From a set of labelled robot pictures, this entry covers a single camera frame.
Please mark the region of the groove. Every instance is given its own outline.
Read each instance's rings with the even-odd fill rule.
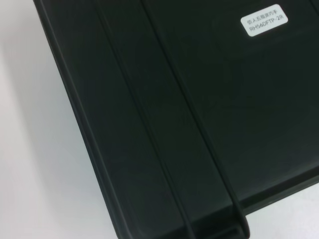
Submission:
[[[155,24],[155,21],[153,20],[151,14],[150,14],[151,11],[150,11],[149,7],[147,6],[146,1],[145,0],[140,0],[140,1],[141,1],[141,5],[142,5],[142,7],[147,15],[147,18],[151,24],[151,27],[155,33],[156,39],[159,43],[159,46],[164,54],[164,57],[167,61],[167,64],[168,64],[168,66],[169,66],[169,68],[170,68],[170,70],[171,70],[171,72],[172,72],[172,74],[177,82],[177,85],[178,85],[178,87],[179,87],[179,89],[184,97],[184,100],[185,100],[188,108],[190,109],[190,113],[195,121],[195,124],[196,124],[202,138],[204,139],[205,145],[206,145],[206,147],[211,155],[213,162],[215,163],[215,165],[217,167],[217,170],[218,170],[219,175],[220,175],[220,177],[221,177],[221,179],[226,187],[226,190],[227,190],[228,194],[230,195],[232,203],[235,207],[235,212],[237,214],[238,220],[243,228],[243,232],[245,233],[245,236],[249,238],[250,232],[249,232],[247,220],[246,220],[245,216],[243,215],[243,211],[241,209],[241,206],[240,206],[240,204],[237,200],[237,197],[232,189],[232,186],[231,186],[231,184],[226,176],[226,173],[225,173],[221,163],[218,160],[217,154],[214,150],[212,140],[211,140],[209,134],[207,133],[207,131],[202,123],[202,120],[199,117],[199,114],[196,110],[195,104],[194,104],[193,100],[191,99],[191,94],[188,91],[185,83],[183,82],[179,71],[176,70],[176,68],[174,67],[174,63],[173,63],[173,61],[168,53],[167,48],[165,47],[165,45],[163,43],[164,41],[162,41],[162,39],[157,31],[157,29],[158,29],[157,25]]]
[[[152,146],[154,148],[155,154],[156,154],[156,156],[157,156],[157,158],[159,160],[159,164],[160,164],[161,169],[163,171],[163,174],[164,174],[164,177],[166,179],[166,182],[167,182],[167,184],[168,184],[168,186],[170,188],[170,191],[172,192],[172,196],[173,196],[173,198],[175,200],[175,203],[176,203],[176,205],[177,205],[177,207],[178,207],[178,209],[180,211],[182,219],[183,219],[183,221],[184,221],[184,223],[186,225],[189,238],[190,239],[197,239],[197,237],[196,237],[196,235],[194,233],[194,230],[192,228],[192,225],[190,223],[190,220],[189,220],[189,218],[187,216],[186,210],[184,209],[184,206],[183,206],[183,204],[181,202],[181,199],[180,199],[180,197],[179,197],[179,195],[177,193],[177,190],[175,188],[175,185],[173,183],[173,179],[172,179],[172,177],[171,177],[171,175],[169,173],[167,165],[166,165],[165,161],[160,156],[159,149],[158,149],[158,146],[157,146],[157,143],[156,143],[156,139],[154,137],[153,130],[152,130],[150,124],[149,124],[149,121],[148,121],[146,115],[144,114],[142,104],[138,100],[138,98],[136,96],[137,94],[133,90],[133,86],[132,86],[132,84],[131,84],[131,82],[129,80],[130,77],[129,77],[129,74],[128,74],[128,70],[125,68],[125,64],[124,64],[123,60],[121,59],[120,54],[119,54],[119,52],[117,51],[117,49],[115,47],[115,41],[113,40],[112,31],[111,31],[111,28],[110,28],[110,26],[108,24],[108,21],[105,18],[105,15],[100,10],[99,1],[98,0],[93,0],[92,3],[93,3],[95,11],[96,11],[96,13],[97,13],[97,15],[99,17],[99,21],[100,21],[100,23],[101,23],[101,25],[103,27],[103,30],[104,30],[106,38],[107,38],[107,40],[109,42],[109,45],[110,45],[110,47],[112,49],[114,58],[116,59],[117,64],[118,64],[118,66],[119,66],[119,68],[121,70],[121,73],[123,75],[125,83],[126,83],[126,85],[128,87],[128,90],[129,90],[129,92],[131,94],[131,97],[132,97],[132,99],[134,101],[134,104],[135,104],[135,106],[136,106],[136,108],[138,110],[138,113],[139,113],[140,118],[141,118],[141,120],[143,122],[143,125],[144,125],[144,127],[146,129],[146,132],[148,134],[150,142],[151,142],[151,144],[152,144]]]

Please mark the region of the white label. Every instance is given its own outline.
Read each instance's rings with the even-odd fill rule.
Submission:
[[[278,4],[272,5],[240,19],[249,36],[256,36],[288,22]]]

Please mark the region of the white surface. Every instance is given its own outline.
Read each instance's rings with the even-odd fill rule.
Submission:
[[[319,185],[248,217],[252,239],[318,239]],[[0,239],[116,239],[33,2],[0,1]]]
[[[287,23],[288,18],[282,8],[275,4],[242,17],[240,21],[249,36],[257,36]]]

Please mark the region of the white background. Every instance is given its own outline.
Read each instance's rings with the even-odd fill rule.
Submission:
[[[247,218],[252,239],[318,239],[319,185]],[[31,0],[0,0],[0,238],[117,238]]]

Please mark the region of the black plastic surface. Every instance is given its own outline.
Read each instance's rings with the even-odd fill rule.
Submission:
[[[120,239],[247,238],[318,180],[318,0],[35,4]]]

